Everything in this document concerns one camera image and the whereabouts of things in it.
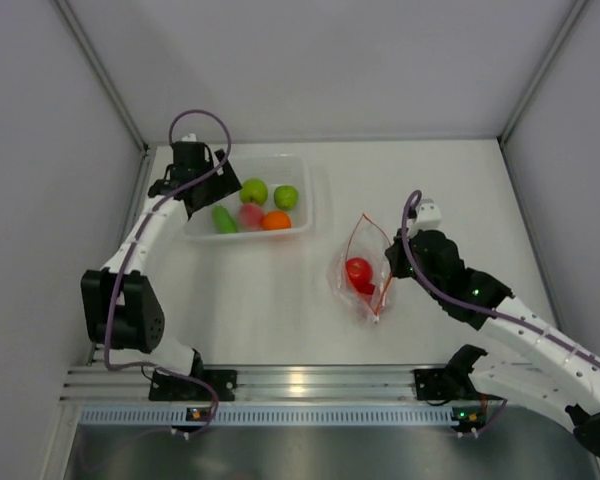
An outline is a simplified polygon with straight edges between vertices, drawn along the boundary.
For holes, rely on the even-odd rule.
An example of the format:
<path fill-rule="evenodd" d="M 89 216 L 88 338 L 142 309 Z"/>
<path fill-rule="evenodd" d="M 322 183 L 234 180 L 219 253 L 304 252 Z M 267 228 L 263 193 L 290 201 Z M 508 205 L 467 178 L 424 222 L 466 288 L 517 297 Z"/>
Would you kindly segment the green fake cucumber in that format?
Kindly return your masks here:
<path fill-rule="evenodd" d="M 211 210 L 211 217 L 219 234 L 234 234 L 239 232 L 234 218 L 224 206 L 215 205 Z"/>

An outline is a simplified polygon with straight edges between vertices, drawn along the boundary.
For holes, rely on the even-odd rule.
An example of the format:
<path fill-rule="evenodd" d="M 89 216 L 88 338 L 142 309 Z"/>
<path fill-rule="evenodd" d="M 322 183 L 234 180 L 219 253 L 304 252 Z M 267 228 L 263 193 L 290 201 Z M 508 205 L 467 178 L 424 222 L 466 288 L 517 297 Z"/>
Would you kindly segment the green fake apple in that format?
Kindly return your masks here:
<path fill-rule="evenodd" d="M 259 178 L 247 179 L 242 183 L 239 199 L 243 204 L 264 205 L 268 199 L 267 184 Z"/>

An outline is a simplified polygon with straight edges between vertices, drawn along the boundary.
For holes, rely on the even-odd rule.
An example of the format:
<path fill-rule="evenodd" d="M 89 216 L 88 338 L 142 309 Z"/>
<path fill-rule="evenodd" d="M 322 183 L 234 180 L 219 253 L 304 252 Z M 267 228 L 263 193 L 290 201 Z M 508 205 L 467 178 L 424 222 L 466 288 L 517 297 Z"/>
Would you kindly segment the pink fake peach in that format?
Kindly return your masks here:
<path fill-rule="evenodd" d="M 264 210 L 256 203 L 242 204 L 238 211 L 239 224 L 248 231 L 260 230 L 264 216 Z"/>

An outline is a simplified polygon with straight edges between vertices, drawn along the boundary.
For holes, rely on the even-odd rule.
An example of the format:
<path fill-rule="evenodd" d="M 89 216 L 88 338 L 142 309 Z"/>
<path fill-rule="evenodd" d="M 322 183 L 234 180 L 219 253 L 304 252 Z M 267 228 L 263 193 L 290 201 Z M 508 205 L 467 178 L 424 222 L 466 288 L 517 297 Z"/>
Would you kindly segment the orange fake orange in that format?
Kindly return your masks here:
<path fill-rule="evenodd" d="M 261 229 L 264 231 L 285 230 L 292 227 L 290 216 L 280 210 L 266 213 L 261 219 Z"/>

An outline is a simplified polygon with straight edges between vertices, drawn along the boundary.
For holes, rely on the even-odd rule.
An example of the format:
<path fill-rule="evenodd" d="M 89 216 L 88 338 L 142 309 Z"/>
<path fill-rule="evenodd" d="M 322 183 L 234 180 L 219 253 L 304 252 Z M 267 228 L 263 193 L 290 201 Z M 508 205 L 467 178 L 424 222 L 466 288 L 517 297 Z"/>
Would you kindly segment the clear zip top bag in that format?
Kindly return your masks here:
<path fill-rule="evenodd" d="M 393 302 L 388 235 L 366 214 L 337 249 L 327 267 L 330 290 L 359 322 L 378 324 Z"/>

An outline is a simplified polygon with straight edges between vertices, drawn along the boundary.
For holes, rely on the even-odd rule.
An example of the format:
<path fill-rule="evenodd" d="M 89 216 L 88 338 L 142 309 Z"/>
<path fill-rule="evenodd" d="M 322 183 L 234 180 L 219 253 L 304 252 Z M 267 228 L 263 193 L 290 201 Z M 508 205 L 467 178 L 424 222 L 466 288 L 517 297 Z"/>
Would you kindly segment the red fake apple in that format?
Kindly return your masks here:
<path fill-rule="evenodd" d="M 359 285 L 371 283 L 373 280 L 373 268 L 371 264 L 362 257 L 351 257 L 345 262 L 345 272 L 351 285 L 358 289 Z"/>

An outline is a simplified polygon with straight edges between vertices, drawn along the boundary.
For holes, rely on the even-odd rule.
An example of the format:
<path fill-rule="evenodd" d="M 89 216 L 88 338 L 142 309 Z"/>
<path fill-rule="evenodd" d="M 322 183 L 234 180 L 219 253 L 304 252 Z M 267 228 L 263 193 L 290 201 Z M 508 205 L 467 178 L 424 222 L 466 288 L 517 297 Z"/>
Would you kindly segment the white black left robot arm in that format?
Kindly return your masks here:
<path fill-rule="evenodd" d="M 151 277 L 192 215 L 237 192 L 241 183 L 229 148 L 212 150 L 187 139 L 173 143 L 171 152 L 129 234 L 101 268 L 83 274 L 80 289 L 87 333 L 103 346 L 106 368 L 153 368 L 172 376 L 174 391 L 190 400 L 205 390 L 202 359 L 167 333 Z"/>

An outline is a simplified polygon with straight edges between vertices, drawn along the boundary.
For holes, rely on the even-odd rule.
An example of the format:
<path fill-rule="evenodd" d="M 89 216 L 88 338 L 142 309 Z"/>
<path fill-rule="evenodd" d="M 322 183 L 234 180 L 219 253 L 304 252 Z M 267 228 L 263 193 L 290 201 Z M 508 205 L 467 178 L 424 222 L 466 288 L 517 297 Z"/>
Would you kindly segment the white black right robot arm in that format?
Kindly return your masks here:
<path fill-rule="evenodd" d="M 600 458 L 600 357 L 533 313 L 492 275 L 467 267 L 438 230 L 397 231 L 392 274 L 412 278 L 451 318 L 517 352 L 567 396 L 559 411 L 576 440 Z"/>

